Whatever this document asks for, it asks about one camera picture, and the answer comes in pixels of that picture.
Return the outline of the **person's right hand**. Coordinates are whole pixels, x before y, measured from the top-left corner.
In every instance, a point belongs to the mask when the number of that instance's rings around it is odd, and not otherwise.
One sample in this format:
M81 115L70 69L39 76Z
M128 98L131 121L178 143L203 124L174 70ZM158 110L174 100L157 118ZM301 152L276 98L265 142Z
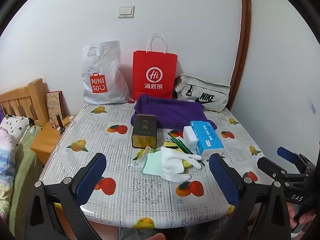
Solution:
M294 220L296 212L294 210L292 203L287 203L287 208L289 211L290 226L293 229L297 226L297 222ZM306 214L302 215L302 217L300 217L299 224L308 224L308 223L312 222L315 217L316 217L315 212L313 210L310 210Z

